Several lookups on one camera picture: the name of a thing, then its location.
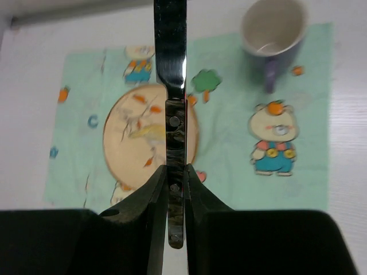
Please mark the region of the bird painted ceramic plate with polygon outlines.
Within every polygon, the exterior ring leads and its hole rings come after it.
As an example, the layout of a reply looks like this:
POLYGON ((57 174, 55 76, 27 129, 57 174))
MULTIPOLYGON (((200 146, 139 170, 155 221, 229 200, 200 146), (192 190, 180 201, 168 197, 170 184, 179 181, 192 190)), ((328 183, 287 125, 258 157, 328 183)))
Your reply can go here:
POLYGON ((142 85, 122 96, 107 116, 104 156, 125 189, 140 188, 166 163, 166 98, 163 85, 142 85))

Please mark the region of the purple ceramic mug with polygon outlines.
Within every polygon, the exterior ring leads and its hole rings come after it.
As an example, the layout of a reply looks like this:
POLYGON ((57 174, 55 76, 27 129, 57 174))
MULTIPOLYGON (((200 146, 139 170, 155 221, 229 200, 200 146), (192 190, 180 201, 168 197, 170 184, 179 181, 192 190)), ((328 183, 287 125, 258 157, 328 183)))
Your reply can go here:
POLYGON ((263 75, 267 93, 291 66, 299 52, 308 23, 301 1, 257 1, 241 22, 243 48, 255 72, 263 75))

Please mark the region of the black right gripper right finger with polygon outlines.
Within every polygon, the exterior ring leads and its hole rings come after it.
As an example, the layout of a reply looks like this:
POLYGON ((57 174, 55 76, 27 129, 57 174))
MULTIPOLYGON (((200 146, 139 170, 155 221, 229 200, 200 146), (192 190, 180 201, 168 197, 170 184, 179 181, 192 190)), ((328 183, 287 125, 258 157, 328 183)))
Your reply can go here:
POLYGON ((189 274, 357 274, 334 220, 318 210, 236 211, 185 168, 189 274))

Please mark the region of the green cartoon placemat cloth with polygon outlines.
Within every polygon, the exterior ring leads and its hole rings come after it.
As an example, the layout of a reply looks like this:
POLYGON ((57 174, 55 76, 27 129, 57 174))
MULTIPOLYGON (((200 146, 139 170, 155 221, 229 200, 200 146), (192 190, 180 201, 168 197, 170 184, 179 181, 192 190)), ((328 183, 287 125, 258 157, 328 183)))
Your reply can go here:
MULTIPOLYGON (((229 207, 327 209, 332 44, 329 23, 311 25, 267 94, 239 34, 188 42, 186 160, 229 207)), ((44 191, 53 206, 100 213, 140 189, 114 178, 103 148, 115 103, 134 88, 158 84, 155 57, 127 52, 85 50, 65 59, 44 191)))

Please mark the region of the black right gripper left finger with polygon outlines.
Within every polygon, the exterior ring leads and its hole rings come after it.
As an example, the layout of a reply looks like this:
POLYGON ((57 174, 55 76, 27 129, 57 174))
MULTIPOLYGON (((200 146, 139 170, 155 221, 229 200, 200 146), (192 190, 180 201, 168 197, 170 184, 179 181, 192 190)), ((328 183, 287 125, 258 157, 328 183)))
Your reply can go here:
POLYGON ((96 214, 88 209, 1 212, 2 274, 161 274, 167 169, 96 214))

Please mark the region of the steak knife dark handle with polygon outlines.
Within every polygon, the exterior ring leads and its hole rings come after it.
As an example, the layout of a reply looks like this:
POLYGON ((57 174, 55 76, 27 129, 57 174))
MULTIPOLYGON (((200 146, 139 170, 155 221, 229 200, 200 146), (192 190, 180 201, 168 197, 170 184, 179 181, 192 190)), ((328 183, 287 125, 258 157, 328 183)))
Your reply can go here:
POLYGON ((155 62, 158 80, 167 90, 165 102, 166 166, 169 186, 169 245, 184 244, 183 184, 186 165, 187 2, 154 1, 155 62))

